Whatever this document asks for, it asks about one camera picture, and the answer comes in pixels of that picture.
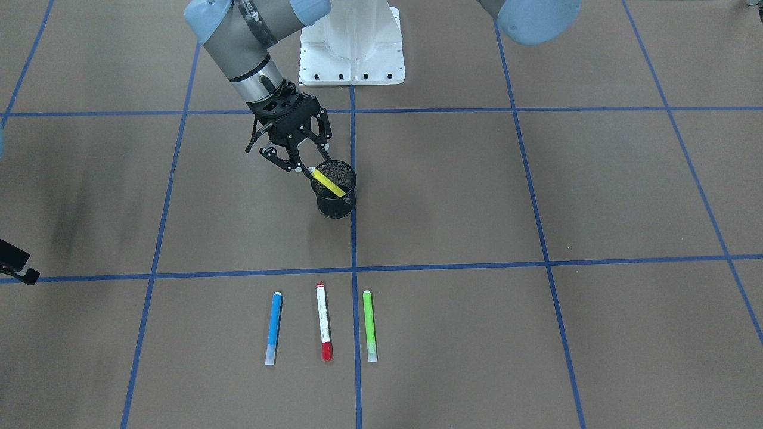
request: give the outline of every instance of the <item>blue tape line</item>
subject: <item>blue tape line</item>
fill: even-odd
[[[763,254],[732,255],[733,260],[763,260]]]
[[[183,104],[183,115],[180,118],[180,127],[178,129],[178,138],[175,142],[175,151],[172,154],[172,166],[169,171],[169,178],[167,181],[167,191],[164,196],[164,206],[162,208],[162,218],[159,221],[159,232],[156,235],[156,249],[153,254],[153,262],[151,263],[151,274],[146,287],[146,299],[143,303],[143,314],[140,316],[140,327],[138,328],[138,338],[135,344],[135,354],[133,356],[133,366],[130,370],[130,381],[127,384],[127,395],[124,399],[124,410],[122,411],[122,423],[120,428],[127,429],[127,421],[130,417],[130,407],[132,405],[133,391],[135,389],[135,379],[137,378],[138,366],[140,364],[140,352],[143,349],[143,337],[146,333],[146,323],[148,321],[148,313],[151,306],[151,296],[153,294],[153,285],[156,281],[156,270],[159,266],[159,254],[162,251],[162,241],[164,239],[164,228],[167,223],[167,213],[169,211],[169,200],[172,197],[172,185],[175,180],[175,168],[178,165],[178,155],[180,153],[180,145],[183,141],[183,132],[185,130],[185,120],[188,115],[185,113],[188,111],[188,106],[191,103],[191,92],[193,90],[193,82],[196,74],[196,64],[198,62],[199,50],[201,45],[196,44],[194,51],[193,61],[191,63],[191,72],[188,77],[188,88],[185,91],[185,103]]]
[[[664,111],[664,107],[642,106],[601,106],[601,107],[541,107],[541,108],[517,108],[517,111]]]
[[[203,279],[214,277],[294,276],[304,274],[349,273],[349,267],[303,269],[251,269],[247,271],[212,271],[207,273],[157,273],[157,279]]]
[[[21,85],[24,83],[24,78],[27,77],[27,71],[29,70],[29,65],[32,63],[32,58],[34,58],[34,54],[37,52],[37,46],[40,45],[40,39],[43,36],[43,32],[45,31],[45,26],[47,25],[48,18],[50,18],[50,11],[53,10],[53,1],[48,1],[48,6],[45,9],[45,15],[43,15],[43,20],[40,22],[40,29],[37,30],[37,36],[34,38],[34,43],[32,43],[32,49],[29,51],[29,55],[27,56],[27,61],[24,63],[24,67],[21,69],[21,75],[18,77],[18,81],[16,81],[16,87],[13,89],[13,94],[11,94],[11,100],[8,102],[8,107],[5,108],[5,116],[2,119],[2,127],[5,127],[5,124],[8,123],[8,116],[11,113],[11,109],[13,109],[13,105],[16,103],[16,97],[18,97],[18,92],[21,90]]]
[[[745,111],[745,110],[763,110],[763,106],[670,106],[671,110],[688,110],[688,111]]]
[[[536,199],[535,188],[533,186],[533,176],[530,172],[530,164],[527,161],[527,152],[525,151],[524,139],[522,137],[522,127],[520,125],[519,114],[517,113],[517,104],[514,101],[514,93],[513,93],[513,89],[511,88],[511,76],[509,74],[509,67],[506,61],[506,54],[504,52],[504,44],[501,41],[501,33],[498,30],[498,24],[496,22],[493,23],[493,27],[495,30],[495,38],[498,42],[498,51],[501,53],[501,64],[503,65],[504,77],[506,78],[506,90],[509,93],[509,100],[511,102],[512,115],[514,119],[514,127],[517,129],[517,140],[519,142],[520,152],[522,154],[522,164],[524,165],[524,169],[525,169],[525,177],[527,179],[527,189],[530,192],[530,200],[533,203],[533,214],[535,215],[535,222],[538,228],[538,237],[540,239],[540,248],[543,253],[543,261],[546,265],[546,275],[549,278],[549,287],[551,289],[551,297],[552,297],[552,300],[554,301],[554,312],[556,313],[556,322],[557,322],[557,325],[559,326],[559,336],[561,337],[561,340],[562,340],[562,349],[564,350],[564,353],[565,353],[565,361],[567,363],[567,372],[570,378],[570,386],[572,388],[572,395],[575,398],[575,408],[578,411],[578,421],[580,423],[580,427],[581,429],[585,429],[586,428],[585,416],[583,414],[583,406],[580,400],[580,393],[578,392],[578,380],[575,377],[575,367],[572,364],[572,356],[570,354],[569,344],[567,341],[567,331],[565,329],[564,318],[562,317],[562,307],[559,304],[559,297],[556,294],[556,284],[554,280],[554,273],[551,269],[551,265],[549,264],[549,251],[546,246],[546,236],[543,233],[543,224],[540,220],[540,212],[538,210],[538,201]]]
[[[681,130],[678,129],[678,123],[676,122],[675,117],[673,115],[673,111],[671,110],[671,107],[668,104],[668,98],[665,96],[665,92],[662,90],[662,85],[660,84],[660,80],[657,77],[657,72],[655,71],[655,67],[652,65],[652,61],[649,59],[649,55],[646,52],[646,46],[644,45],[644,42],[641,38],[641,34],[639,34],[639,29],[636,27],[636,21],[633,19],[633,15],[630,13],[630,9],[628,8],[628,3],[626,2],[626,0],[621,0],[621,2],[623,3],[625,12],[628,15],[628,20],[630,21],[630,25],[633,28],[633,33],[636,35],[636,39],[639,42],[639,46],[641,47],[641,52],[644,55],[646,64],[647,66],[649,66],[649,71],[652,73],[652,78],[655,80],[655,85],[657,85],[657,90],[659,91],[660,97],[662,98],[662,103],[665,105],[665,108],[668,112],[670,122],[673,125],[673,131],[675,132],[675,135],[678,138],[678,143],[681,145],[681,151],[684,153],[684,158],[686,158],[686,164],[689,166],[689,171],[691,171],[691,176],[694,179],[694,184],[697,186],[697,190],[700,193],[700,197],[702,197],[702,202],[705,204],[707,215],[710,217],[710,222],[713,224],[713,229],[715,230],[720,246],[723,249],[723,255],[729,264],[729,269],[731,269],[731,273],[734,277],[734,281],[736,282],[736,287],[739,290],[739,294],[742,296],[742,300],[745,303],[745,307],[747,308],[747,313],[750,316],[752,326],[755,328],[755,333],[758,335],[758,340],[760,341],[761,345],[763,345],[763,330],[761,329],[761,325],[758,322],[758,318],[757,316],[755,316],[755,311],[753,310],[752,305],[750,304],[750,300],[747,296],[747,291],[745,291],[745,286],[742,284],[742,280],[739,278],[739,275],[736,272],[736,267],[734,266],[733,258],[731,257],[731,254],[729,253],[729,248],[727,247],[726,242],[723,239],[723,234],[721,234],[720,227],[718,225],[715,215],[713,214],[713,209],[710,207],[710,201],[707,199],[707,195],[705,194],[705,191],[702,188],[702,183],[700,182],[700,177],[697,174],[697,170],[694,168],[694,163],[691,161],[691,157],[689,156],[689,151],[686,148],[684,138],[683,136],[681,136]]]
[[[107,274],[102,276],[56,276],[56,277],[40,277],[38,283],[65,283],[65,282],[107,282],[107,281],[120,281],[120,280],[148,280],[149,274]],[[2,284],[14,284],[21,283],[20,281],[7,278],[0,279],[0,285]]]
[[[617,265],[631,263],[679,263],[726,260],[725,256],[674,256],[659,258],[621,258],[611,260],[559,260],[549,261],[551,266]]]
[[[159,116],[159,115],[182,115],[181,110],[154,110],[154,111],[25,111],[11,113],[9,116],[18,118],[56,117],[56,116]]]
[[[763,106],[671,106],[672,111],[759,111]],[[349,114],[349,109],[327,109],[329,113],[335,115]],[[593,106],[593,107],[518,107],[517,111],[665,111],[665,107],[649,106]],[[374,114],[374,113],[469,113],[469,112],[491,112],[491,111],[513,111],[512,108],[381,108],[381,109],[356,109],[356,114]],[[147,111],[24,111],[0,113],[0,117],[5,118],[34,118],[34,117],[52,117],[52,116],[151,116],[151,115],[251,115],[248,110],[191,110],[184,112],[181,110],[147,110]]]
[[[469,113],[473,111],[511,111],[511,108],[359,108],[357,113]]]
[[[356,142],[356,109],[355,86],[349,87],[349,164],[355,169]],[[357,206],[350,214],[350,254],[353,272],[353,335],[355,344],[355,425],[363,428],[363,396],[360,372],[360,311],[358,309],[358,236],[357,236]]]
[[[732,255],[733,260],[763,260],[763,254],[751,253]],[[640,263],[683,263],[683,262],[706,262],[723,261],[724,255],[706,256],[667,256],[655,258],[620,258],[602,260],[550,260],[551,266],[586,266],[586,265],[618,265]],[[546,266],[545,261],[529,262],[505,262],[505,263],[443,263],[422,265],[389,265],[389,266],[358,266],[358,273],[372,273],[379,271],[430,271],[439,269],[500,269],[500,268],[527,268],[532,266]],[[248,277],[248,276],[299,276],[307,274],[351,273],[350,266],[333,268],[302,268],[302,269],[255,269],[247,271],[212,271],[205,273],[157,273],[156,279],[202,279],[215,277]],[[147,280],[150,274],[114,274],[104,276],[57,276],[40,277],[40,283],[58,282],[97,282],[106,280]],[[0,279],[0,284],[21,283],[16,279]]]
[[[390,265],[390,266],[359,266],[360,273],[379,271],[430,271],[437,269],[491,269],[491,268],[523,268],[528,266],[546,266],[543,261],[507,262],[507,263],[442,263],[431,265]]]

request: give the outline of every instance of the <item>pen holder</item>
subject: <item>pen holder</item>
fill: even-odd
[[[332,219],[341,219],[349,215],[355,208],[357,177],[353,168],[339,160],[326,161],[315,168],[346,192],[344,196],[339,197],[314,177],[310,178],[310,186],[315,192],[318,210]]]

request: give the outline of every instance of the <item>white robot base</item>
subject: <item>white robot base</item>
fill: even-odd
[[[405,80],[400,11],[387,0],[333,0],[302,30],[302,85],[396,85]]]

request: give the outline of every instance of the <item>brown floor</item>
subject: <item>brown floor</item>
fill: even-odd
[[[43,278],[0,279],[0,427],[763,427],[744,4],[587,0],[521,47],[474,1],[393,1],[403,85],[303,88],[358,173],[335,221],[244,154],[185,0],[2,2],[0,237]],[[271,54],[296,79],[299,36]]]

